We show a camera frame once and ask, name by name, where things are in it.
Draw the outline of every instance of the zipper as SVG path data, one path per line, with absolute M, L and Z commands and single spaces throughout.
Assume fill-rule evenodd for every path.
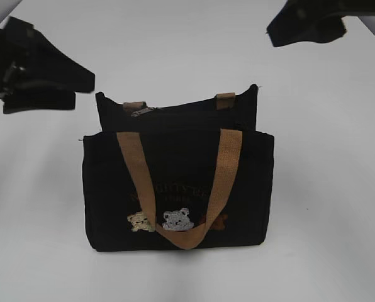
M 163 110 L 163 109 L 159 108 L 159 107 L 146 107 L 144 109 L 134 111 L 130 116 L 132 118 L 135 118 L 137 116 L 144 115 L 145 113 L 148 113 L 148 112 L 151 112 L 151 111 L 154 111 L 154 110 Z

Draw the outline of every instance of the canvas bag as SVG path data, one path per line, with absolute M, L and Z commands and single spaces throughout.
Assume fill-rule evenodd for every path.
M 86 232 L 98 251 L 257 245 L 274 137 L 206 124 L 84 137 Z

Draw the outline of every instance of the beige bear patch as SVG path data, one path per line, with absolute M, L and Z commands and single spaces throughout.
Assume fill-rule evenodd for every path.
M 154 232 L 154 228 L 148 222 L 147 216 L 143 212 L 137 212 L 135 214 L 127 216 L 127 221 L 129 221 L 132 225 L 132 231 L 137 232 L 138 230 Z

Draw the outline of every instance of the black clamp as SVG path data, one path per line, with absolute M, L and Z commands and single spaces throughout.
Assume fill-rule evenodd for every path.
M 273 46 L 328 43 L 345 35 L 344 16 L 375 16 L 375 0 L 288 0 L 267 27 Z
M 32 24 L 10 17 L 0 29 L 3 113 L 72 110 L 76 92 L 94 90 L 95 75 L 53 46 Z

